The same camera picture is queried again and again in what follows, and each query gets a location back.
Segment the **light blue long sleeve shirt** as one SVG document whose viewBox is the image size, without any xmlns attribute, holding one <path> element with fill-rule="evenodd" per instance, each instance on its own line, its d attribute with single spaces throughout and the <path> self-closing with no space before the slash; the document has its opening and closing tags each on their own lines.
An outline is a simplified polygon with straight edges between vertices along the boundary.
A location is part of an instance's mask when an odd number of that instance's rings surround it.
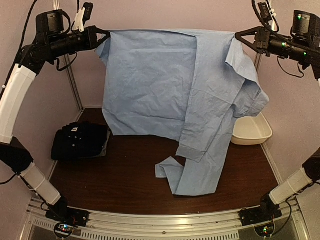
<svg viewBox="0 0 320 240">
<path fill-rule="evenodd" d="M 106 66 L 102 113 L 115 136 L 178 142 L 158 163 L 173 195 L 216 192 L 235 123 L 269 102 L 233 32 L 115 30 L 97 48 Z"/>
</svg>

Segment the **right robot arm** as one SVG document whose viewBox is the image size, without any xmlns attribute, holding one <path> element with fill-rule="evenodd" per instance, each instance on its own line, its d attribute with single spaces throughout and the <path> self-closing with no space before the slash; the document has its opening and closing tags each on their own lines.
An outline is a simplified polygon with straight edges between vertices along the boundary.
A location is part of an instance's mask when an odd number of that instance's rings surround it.
<svg viewBox="0 0 320 240">
<path fill-rule="evenodd" d="M 264 146 L 280 183 L 260 199 L 256 216 L 266 221 L 290 198 L 320 189 L 320 18 L 290 9 L 278 32 L 271 10 L 254 14 L 258 25 L 235 38 L 262 58 L 259 76 L 271 99 L 264 113 L 274 133 Z"/>
</svg>

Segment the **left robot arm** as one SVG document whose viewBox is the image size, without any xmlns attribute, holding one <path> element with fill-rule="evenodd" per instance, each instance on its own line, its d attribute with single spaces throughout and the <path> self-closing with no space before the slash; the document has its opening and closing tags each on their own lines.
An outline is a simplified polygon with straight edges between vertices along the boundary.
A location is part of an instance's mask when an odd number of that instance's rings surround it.
<svg viewBox="0 0 320 240">
<path fill-rule="evenodd" d="M 61 222 L 72 218 L 66 198 L 36 166 L 31 153 L 14 137 L 14 128 L 28 90 L 45 63 L 60 64 L 59 58 L 91 51 L 111 34 L 93 26 L 85 27 L 91 9 L 83 7 L 75 21 L 59 9 L 36 16 L 36 35 L 32 44 L 20 46 L 0 94 L 0 160 L 47 204 Z"/>
</svg>

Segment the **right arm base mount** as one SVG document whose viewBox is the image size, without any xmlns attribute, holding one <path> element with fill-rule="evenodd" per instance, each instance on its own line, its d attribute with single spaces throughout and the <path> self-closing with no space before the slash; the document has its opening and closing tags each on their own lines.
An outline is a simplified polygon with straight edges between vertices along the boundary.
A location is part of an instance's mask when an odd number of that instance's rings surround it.
<svg viewBox="0 0 320 240">
<path fill-rule="evenodd" d="M 263 200 L 257 207 L 243 208 L 238 214 L 242 226 L 260 224 L 282 216 L 280 206 L 271 200 Z"/>
</svg>

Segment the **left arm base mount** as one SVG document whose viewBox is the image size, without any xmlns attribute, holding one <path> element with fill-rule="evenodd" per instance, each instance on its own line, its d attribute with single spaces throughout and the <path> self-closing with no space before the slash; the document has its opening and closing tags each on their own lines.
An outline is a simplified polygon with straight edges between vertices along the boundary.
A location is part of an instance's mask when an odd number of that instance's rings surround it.
<svg viewBox="0 0 320 240">
<path fill-rule="evenodd" d="M 55 205 L 48 205 L 48 210 L 45 214 L 47 219 L 56 222 L 66 223 L 71 226 L 86 227 L 89 217 L 89 212 L 68 206 L 67 200 L 61 198 Z"/>
</svg>

